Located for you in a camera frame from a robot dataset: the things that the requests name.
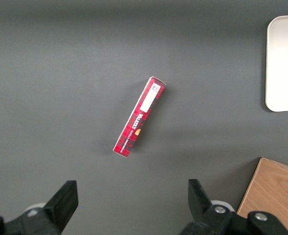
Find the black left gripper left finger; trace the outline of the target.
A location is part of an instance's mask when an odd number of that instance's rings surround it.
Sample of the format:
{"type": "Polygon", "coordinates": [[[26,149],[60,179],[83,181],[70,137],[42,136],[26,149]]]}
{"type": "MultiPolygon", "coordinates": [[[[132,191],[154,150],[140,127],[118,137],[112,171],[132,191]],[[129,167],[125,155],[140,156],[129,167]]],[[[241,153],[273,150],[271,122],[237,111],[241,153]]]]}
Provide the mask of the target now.
{"type": "Polygon", "coordinates": [[[6,235],[60,235],[78,207],[77,182],[66,181],[43,206],[4,224],[6,235]]]}

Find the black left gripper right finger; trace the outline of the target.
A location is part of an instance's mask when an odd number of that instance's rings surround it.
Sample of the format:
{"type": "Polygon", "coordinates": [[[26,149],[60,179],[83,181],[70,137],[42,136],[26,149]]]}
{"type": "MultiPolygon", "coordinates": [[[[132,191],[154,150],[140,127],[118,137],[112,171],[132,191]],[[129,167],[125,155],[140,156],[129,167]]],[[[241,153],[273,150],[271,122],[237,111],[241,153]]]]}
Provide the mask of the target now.
{"type": "Polygon", "coordinates": [[[213,204],[197,179],[188,181],[188,204],[193,217],[182,235],[247,235],[246,219],[221,204],[213,204]]]}

